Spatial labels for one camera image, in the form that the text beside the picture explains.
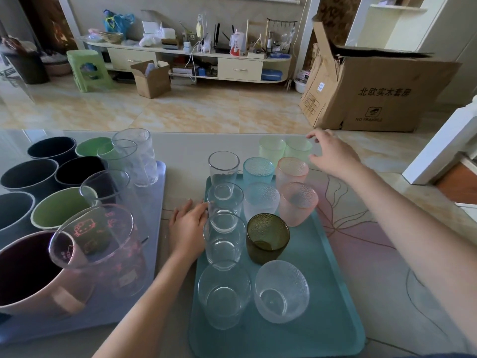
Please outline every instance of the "cabinet drawer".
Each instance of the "cabinet drawer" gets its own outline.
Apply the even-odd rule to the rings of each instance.
[[[262,65],[262,61],[219,58],[218,77],[258,82],[262,78]]]
[[[137,64],[141,61],[154,60],[157,63],[156,53],[152,51],[129,50],[108,47],[109,57],[113,68],[119,70],[130,70],[132,64]]]

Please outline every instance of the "black mug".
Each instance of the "black mug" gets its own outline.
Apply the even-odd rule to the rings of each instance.
[[[5,172],[0,178],[0,185],[10,192],[31,193],[38,203],[62,189],[55,180],[58,167],[58,162],[47,158],[23,162]]]
[[[99,157],[78,157],[66,162],[55,173],[56,181],[64,188],[81,186],[89,176],[104,171]]]
[[[35,198],[27,192],[0,195],[0,249],[15,240],[39,231],[30,222]]]
[[[31,158],[50,158],[61,166],[70,159],[76,158],[76,140],[70,137],[52,137],[43,139],[30,146],[27,154]]]

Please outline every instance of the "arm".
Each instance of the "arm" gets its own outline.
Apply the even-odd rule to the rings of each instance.
[[[331,131],[315,130],[307,135],[312,137],[323,154],[310,155],[310,161],[355,190],[416,275],[477,346],[477,246],[396,192]]]
[[[190,266],[205,247],[202,228],[207,220],[207,204],[199,204],[188,211],[191,206],[192,200],[189,200],[180,210],[174,211],[169,221],[170,257],[149,289],[116,326],[93,358],[158,356],[167,314]]]

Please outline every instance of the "teal tray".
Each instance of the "teal tray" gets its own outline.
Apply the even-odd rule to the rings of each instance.
[[[242,175],[236,184],[243,188]],[[211,186],[206,182],[206,191]],[[197,260],[189,343],[200,358],[307,358],[351,356],[364,347],[364,328],[341,276],[336,258],[316,211],[300,226],[290,228],[290,242],[279,257],[295,265],[310,287],[310,303],[303,315],[285,324],[272,324],[259,314],[253,297],[240,323],[217,330],[207,322],[197,297],[197,284],[208,262]],[[251,277],[252,287],[260,265],[247,249],[240,263]]]

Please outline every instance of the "dark gray mug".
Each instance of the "dark gray mug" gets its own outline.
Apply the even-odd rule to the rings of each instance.
[[[10,168],[0,178],[0,185],[10,192],[28,192],[40,202],[45,197],[62,189],[55,180],[58,162],[39,158],[20,163]]]
[[[35,198],[27,192],[0,195],[0,249],[15,240],[40,231],[30,222]]]
[[[31,158],[50,158],[61,166],[76,158],[76,140],[71,137],[52,137],[43,139],[30,146],[27,154]]]

